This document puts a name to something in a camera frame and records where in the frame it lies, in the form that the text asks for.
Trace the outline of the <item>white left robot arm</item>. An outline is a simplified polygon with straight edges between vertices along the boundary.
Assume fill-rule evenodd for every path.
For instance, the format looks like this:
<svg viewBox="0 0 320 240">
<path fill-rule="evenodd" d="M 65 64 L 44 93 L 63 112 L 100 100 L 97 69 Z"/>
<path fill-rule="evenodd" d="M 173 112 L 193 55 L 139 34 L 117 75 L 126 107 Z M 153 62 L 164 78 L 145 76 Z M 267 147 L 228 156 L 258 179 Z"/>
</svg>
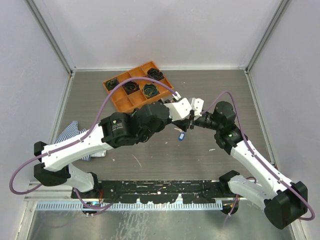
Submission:
<svg viewBox="0 0 320 240">
<path fill-rule="evenodd" d="M 186 98 L 174 103 L 154 102 L 132 113 L 115 112 L 87 130 L 60 143 L 36 143 L 42 153 L 41 162 L 34 166 L 34 177 L 44 186 L 67 185 L 95 198 L 100 193 L 96 174 L 84 172 L 74 161 L 100 151 L 147 142 L 166 125 L 186 118 L 192 107 Z"/>
</svg>

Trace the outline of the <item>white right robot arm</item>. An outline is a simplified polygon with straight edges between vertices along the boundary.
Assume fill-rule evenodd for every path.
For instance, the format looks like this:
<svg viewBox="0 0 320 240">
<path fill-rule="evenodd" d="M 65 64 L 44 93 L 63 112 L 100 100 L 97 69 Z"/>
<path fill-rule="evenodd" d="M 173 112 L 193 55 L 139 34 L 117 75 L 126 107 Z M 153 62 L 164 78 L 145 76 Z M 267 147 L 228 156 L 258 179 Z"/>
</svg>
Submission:
<svg viewBox="0 0 320 240">
<path fill-rule="evenodd" d="M 260 207 L 270 223 L 284 229 L 307 212 L 308 188 L 283 175 L 254 147 L 236 124 L 237 114 L 231 103 L 220 101 L 214 112 L 202 112 L 204 101 L 191 100 L 194 111 L 191 126 L 215 131 L 217 145 L 238 160 L 257 179 L 254 184 L 235 171 L 220 177 L 219 191 L 225 197 L 241 195 Z"/>
</svg>

